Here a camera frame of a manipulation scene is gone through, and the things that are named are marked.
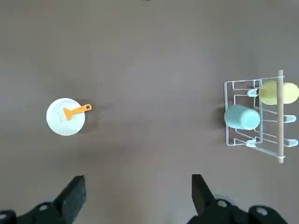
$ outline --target orange spatula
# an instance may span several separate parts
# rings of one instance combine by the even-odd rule
[[[86,111],[90,111],[92,109],[92,106],[90,104],[86,104],[84,106],[78,107],[73,110],[69,110],[67,108],[64,108],[64,114],[66,116],[67,120],[71,120],[72,116],[77,114],[77,113],[83,113]]]

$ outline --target yellow cup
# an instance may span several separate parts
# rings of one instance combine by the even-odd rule
[[[277,104],[277,81],[268,81],[259,90],[260,100],[267,105]],[[284,104],[291,104],[299,97],[299,88],[294,83],[284,83]]]

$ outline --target cup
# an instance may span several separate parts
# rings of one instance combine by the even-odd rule
[[[259,113],[242,105],[231,105],[224,114],[227,126],[243,130],[253,130],[261,122]]]

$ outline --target dish rack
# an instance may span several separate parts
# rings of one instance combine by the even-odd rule
[[[273,80],[277,81],[277,111],[264,109],[263,103],[259,100],[258,90],[263,85],[264,80]],[[250,84],[253,88],[238,88],[240,84]],[[292,123],[296,121],[295,115],[284,115],[284,74],[283,70],[278,71],[277,77],[270,78],[260,78],[252,80],[241,80],[241,81],[229,81],[224,83],[224,96],[225,96],[225,111],[227,110],[229,103],[232,101],[232,104],[236,104],[237,98],[253,98],[253,109],[257,110],[260,114],[260,124],[257,128],[252,131],[252,134],[244,133],[242,129],[231,128],[226,125],[226,144],[228,146],[239,146],[245,145],[247,147],[253,148],[259,152],[266,153],[271,156],[278,158],[279,163],[284,162],[284,147],[294,147],[298,145],[298,140],[296,139],[286,139],[284,137],[284,124]],[[228,98],[228,91],[232,91],[233,99]],[[277,119],[269,120],[263,119],[263,114],[269,113],[277,117]],[[277,123],[277,135],[265,133],[263,126],[265,122]],[[231,129],[235,130],[236,137],[230,138]],[[259,144],[263,142],[270,142],[278,146],[278,152],[273,152],[271,150],[259,147]]]

